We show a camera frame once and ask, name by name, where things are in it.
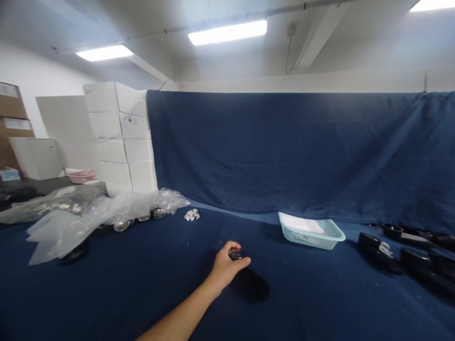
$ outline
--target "fingers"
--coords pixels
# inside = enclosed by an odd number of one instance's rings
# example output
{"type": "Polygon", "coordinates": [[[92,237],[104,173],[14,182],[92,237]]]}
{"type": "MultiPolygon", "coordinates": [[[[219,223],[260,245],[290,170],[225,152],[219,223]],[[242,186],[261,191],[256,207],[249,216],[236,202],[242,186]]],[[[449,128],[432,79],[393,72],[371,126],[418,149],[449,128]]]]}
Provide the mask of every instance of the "fingers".
{"type": "Polygon", "coordinates": [[[222,250],[229,251],[229,249],[231,249],[231,248],[241,249],[242,247],[237,242],[229,241],[223,246],[222,250]]]}
{"type": "Polygon", "coordinates": [[[234,262],[234,265],[235,265],[235,267],[237,269],[237,272],[238,272],[241,269],[246,268],[248,265],[250,265],[250,263],[251,263],[251,258],[245,257],[245,258],[242,258],[240,260],[236,260],[234,262]]]}

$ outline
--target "stacked boxes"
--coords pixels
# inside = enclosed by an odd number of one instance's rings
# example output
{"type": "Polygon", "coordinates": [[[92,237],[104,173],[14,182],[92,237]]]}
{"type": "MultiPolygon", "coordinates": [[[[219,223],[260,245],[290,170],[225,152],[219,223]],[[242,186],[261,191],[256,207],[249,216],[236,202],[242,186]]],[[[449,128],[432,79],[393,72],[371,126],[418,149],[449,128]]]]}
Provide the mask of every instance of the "stacked boxes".
{"type": "Polygon", "coordinates": [[[109,195],[157,190],[146,92],[117,82],[84,85],[91,129],[97,138],[99,180],[109,195]]]}

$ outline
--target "pink basket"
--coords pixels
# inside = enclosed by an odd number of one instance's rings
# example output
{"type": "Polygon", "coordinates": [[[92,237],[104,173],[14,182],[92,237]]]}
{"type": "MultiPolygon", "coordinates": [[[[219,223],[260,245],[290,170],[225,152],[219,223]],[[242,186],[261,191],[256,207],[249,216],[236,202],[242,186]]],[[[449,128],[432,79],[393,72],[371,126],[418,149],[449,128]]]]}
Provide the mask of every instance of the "pink basket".
{"type": "Polygon", "coordinates": [[[69,173],[68,176],[73,183],[77,184],[83,184],[87,181],[96,180],[96,173],[94,170],[83,170],[80,172],[69,173]]]}

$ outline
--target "blue backdrop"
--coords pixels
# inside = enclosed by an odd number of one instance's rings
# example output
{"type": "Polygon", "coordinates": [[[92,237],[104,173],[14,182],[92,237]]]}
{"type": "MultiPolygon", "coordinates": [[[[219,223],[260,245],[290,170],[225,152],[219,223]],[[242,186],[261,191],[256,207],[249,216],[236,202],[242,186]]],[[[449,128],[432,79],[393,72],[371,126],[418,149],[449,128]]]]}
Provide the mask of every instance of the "blue backdrop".
{"type": "Polygon", "coordinates": [[[158,186],[243,213],[455,233],[455,93],[150,90],[158,186]]]}

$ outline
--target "blue cloth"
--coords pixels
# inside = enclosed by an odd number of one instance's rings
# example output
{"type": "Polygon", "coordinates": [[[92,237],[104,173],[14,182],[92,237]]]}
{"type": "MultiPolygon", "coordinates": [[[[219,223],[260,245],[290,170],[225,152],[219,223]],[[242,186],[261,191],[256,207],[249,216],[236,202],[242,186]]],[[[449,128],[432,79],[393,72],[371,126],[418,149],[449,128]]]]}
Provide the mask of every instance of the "blue cloth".
{"type": "Polygon", "coordinates": [[[158,186],[242,213],[455,233],[455,93],[147,93],[158,186]]]}
{"type": "Polygon", "coordinates": [[[181,209],[91,238],[88,255],[67,267],[27,266],[36,246],[25,241],[27,226],[0,230],[0,340],[133,340],[204,280],[228,240],[241,243],[270,297],[247,304],[226,288],[191,340],[455,338],[455,308],[359,254],[359,231],[378,235],[374,228],[338,223],[347,241],[326,251],[285,240],[274,224],[199,211],[190,223],[181,209]]]}

